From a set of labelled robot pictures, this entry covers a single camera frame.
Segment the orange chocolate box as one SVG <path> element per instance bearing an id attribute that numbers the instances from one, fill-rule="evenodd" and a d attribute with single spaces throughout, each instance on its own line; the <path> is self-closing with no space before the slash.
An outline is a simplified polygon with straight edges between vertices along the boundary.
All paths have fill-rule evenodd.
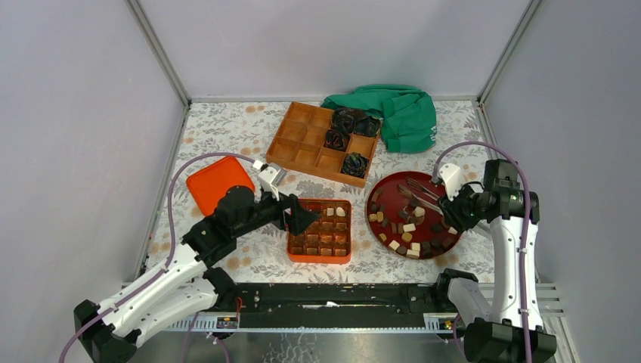
<path id="1" fill-rule="evenodd" d="M 320 215 L 302 234 L 288 235 L 286 251 L 292 262 L 318 264 L 346 264 L 351 260 L 351 203 L 336 199 L 301 199 L 301 205 Z M 336 215 L 336 207 L 346 211 L 345 217 Z M 327 216 L 326 209 L 334 208 Z"/>

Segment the metal serving tongs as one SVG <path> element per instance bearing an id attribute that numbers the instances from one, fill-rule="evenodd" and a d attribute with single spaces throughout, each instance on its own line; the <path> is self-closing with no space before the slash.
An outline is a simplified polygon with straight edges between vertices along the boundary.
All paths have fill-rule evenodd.
<path id="1" fill-rule="evenodd" d="M 396 188 L 401 195 L 416 201 L 420 206 L 443 214 L 437 204 L 439 196 L 421 185 L 416 179 L 406 177 L 404 183 L 397 184 Z"/>

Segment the red round plate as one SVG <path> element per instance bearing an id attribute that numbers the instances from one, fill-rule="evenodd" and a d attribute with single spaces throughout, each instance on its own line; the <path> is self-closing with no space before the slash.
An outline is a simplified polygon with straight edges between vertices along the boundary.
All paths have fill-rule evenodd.
<path id="1" fill-rule="evenodd" d="M 365 202 L 366 222 L 378 241 L 391 252 L 408 259 L 434 259 L 454 248 L 461 233 L 446 226 L 442 214 L 420 206 L 401 195 L 397 184 L 406 177 L 445 195 L 441 185 L 431 183 L 432 177 L 422 172 L 396 172 L 373 187 Z"/>

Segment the orange box lid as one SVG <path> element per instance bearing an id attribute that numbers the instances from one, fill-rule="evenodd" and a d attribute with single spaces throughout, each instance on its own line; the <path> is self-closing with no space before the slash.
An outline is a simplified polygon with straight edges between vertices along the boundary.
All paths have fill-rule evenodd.
<path id="1" fill-rule="evenodd" d="M 236 157 L 223 157 L 187 177 L 187 189 L 204 216 L 211 215 L 227 191 L 236 186 L 255 191 L 249 174 Z"/>

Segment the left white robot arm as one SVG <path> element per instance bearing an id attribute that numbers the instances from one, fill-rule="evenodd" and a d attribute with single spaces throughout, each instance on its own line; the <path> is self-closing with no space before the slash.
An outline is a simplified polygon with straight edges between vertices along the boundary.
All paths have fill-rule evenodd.
<path id="1" fill-rule="evenodd" d="M 74 309 L 78 340 L 94 362 L 127 362 L 147 340 L 193 313 L 224 311 L 236 303 L 237 284 L 216 264 L 237 240 L 267 224 L 293 235 L 321 217 L 294 194 L 230 188 L 212 215 L 196 223 L 175 252 L 123 290 L 100 303 Z"/>

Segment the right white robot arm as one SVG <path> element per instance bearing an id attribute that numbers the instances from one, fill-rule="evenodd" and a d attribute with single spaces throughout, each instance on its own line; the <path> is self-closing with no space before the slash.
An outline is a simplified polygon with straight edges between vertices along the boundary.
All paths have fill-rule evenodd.
<path id="1" fill-rule="evenodd" d="M 475 191 L 460 167 L 439 166 L 434 182 L 444 186 L 437 201 L 447 226 L 463 232 L 488 223 L 494 245 L 494 292 L 487 299 L 474 274 L 447 268 L 433 299 L 438 308 L 457 308 L 464 326 L 463 353 L 469 362 L 547 362 L 557 350 L 545 331 L 537 302 L 534 248 L 538 198 L 519 182 L 508 160 L 485 164 L 482 190 Z"/>

